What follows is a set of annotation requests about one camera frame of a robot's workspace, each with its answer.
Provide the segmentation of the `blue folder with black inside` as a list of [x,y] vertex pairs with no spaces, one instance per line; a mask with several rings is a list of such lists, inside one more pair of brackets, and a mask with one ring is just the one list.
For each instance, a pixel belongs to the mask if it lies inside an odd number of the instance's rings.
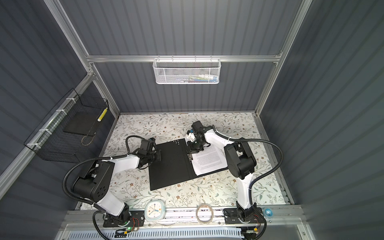
[[187,143],[178,139],[157,145],[161,160],[149,166],[150,190],[158,190],[198,178],[187,153]]

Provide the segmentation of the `white printed paper files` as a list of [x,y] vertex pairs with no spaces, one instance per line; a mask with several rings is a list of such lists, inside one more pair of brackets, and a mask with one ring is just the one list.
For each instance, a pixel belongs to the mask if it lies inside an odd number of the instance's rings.
[[211,145],[197,154],[192,154],[192,166],[195,174],[200,176],[225,169],[228,164],[223,151]]

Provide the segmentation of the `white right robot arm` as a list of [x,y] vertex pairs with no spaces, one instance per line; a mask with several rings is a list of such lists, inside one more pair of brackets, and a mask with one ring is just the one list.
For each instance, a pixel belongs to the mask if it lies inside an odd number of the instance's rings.
[[218,132],[215,126],[205,127],[200,121],[192,124],[187,139],[187,151],[196,175],[228,168],[237,179],[237,216],[241,222],[249,222],[256,214],[249,189],[257,161],[246,139],[232,139]]

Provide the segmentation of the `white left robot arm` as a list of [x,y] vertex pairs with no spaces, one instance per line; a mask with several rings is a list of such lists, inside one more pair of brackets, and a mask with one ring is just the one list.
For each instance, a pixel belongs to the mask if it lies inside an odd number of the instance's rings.
[[157,150],[155,138],[145,139],[135,135],[127,138],[140,139],[140,147],[134,151],[127,149],[128,153],[125,155],[84,161],[84,166],[72,187],[76,196],[123,223],[130,219],[129,206],[109,190],[112,177],[128,170],[143,170],[161,160],[161,152]]

